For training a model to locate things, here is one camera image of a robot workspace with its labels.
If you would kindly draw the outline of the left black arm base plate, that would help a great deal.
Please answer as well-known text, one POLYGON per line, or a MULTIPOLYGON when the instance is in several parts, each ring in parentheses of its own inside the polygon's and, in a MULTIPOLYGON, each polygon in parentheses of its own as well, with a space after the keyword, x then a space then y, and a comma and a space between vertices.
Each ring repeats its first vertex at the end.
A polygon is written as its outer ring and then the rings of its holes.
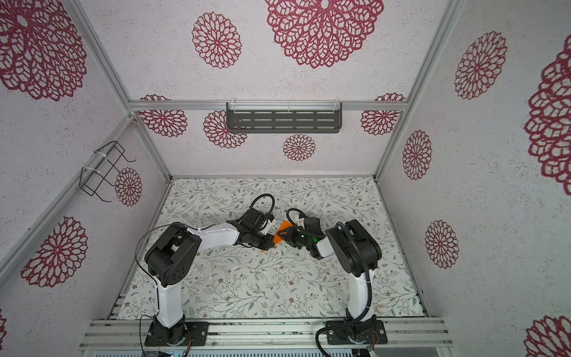
POLYGON ((153 321, 144 342, 145 347, 202 347, 206 344, 208 322, 181 321, 171 328, 163 327, 158 321, 153 321))

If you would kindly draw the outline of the aluminium front rail frame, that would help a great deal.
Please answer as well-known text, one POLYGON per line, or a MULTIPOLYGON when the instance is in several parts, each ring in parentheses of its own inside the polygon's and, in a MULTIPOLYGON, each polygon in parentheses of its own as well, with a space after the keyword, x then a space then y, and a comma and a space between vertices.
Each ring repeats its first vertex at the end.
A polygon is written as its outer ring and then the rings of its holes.
MULTIPOLYGON (((323 348, 452 348, 454 343, 441 318, 379 318, 382 331, 356 339, 342 339, 337 330, 318 336, 326 318, 190 319, 191 346, 197 350, 323 348)), ((153 351, 145 345, 151 321, 93 320, 79 345, 80 351, 153 351)))

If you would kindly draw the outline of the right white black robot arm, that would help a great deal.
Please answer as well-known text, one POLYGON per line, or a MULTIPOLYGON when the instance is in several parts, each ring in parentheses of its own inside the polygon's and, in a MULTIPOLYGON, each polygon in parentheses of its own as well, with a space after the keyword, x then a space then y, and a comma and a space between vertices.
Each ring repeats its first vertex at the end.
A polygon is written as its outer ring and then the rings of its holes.
POLYGON ((274 242, 306 248, 317 260, 335 256, 349 275, 348 319, 362 322, 372 318, 372 282, 382 250, 358 220, 336 223, 325 231, 321 230, 320 220, 314 217, 306 218, 302 226, 283 223, 274 242))

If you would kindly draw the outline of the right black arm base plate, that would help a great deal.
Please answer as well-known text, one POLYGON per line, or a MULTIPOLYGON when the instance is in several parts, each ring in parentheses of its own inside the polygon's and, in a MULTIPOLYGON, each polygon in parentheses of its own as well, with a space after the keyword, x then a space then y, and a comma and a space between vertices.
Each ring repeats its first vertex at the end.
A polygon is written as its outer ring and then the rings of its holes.
POLYGON ((329 345, 386 345, 388 343, 385 326, 375 316, 351 327, 335 328, 341 324, 342 321, 327 321, 329 345))

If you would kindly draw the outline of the grey slotted wall shelf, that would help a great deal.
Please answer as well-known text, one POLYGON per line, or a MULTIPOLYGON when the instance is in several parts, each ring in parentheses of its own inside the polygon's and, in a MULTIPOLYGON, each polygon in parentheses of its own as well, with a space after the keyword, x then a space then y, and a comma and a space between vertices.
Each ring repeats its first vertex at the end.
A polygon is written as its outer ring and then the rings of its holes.
POLYGON ((226 128, 233 134, 336 134, 343 122, 339 102, 317 105, 226 104, 226 128))

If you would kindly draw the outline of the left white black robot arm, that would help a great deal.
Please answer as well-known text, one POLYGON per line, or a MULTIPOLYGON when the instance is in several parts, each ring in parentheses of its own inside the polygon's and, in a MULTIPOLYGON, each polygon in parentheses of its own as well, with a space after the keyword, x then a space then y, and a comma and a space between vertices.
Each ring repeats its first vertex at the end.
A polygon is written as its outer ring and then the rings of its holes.
POLYGON ((172 223, 147 251, 144 261, 148 272, 158 284, 159 309, 157 320, 170 329, 184 318, 181 302, 181 281, 189 273, 196 254, 220 246, 246 245, 267 251, 274 247, 269 233, 274 220, 259 228, 250 228, 235 221, 194 229, 184 223, 172 223))

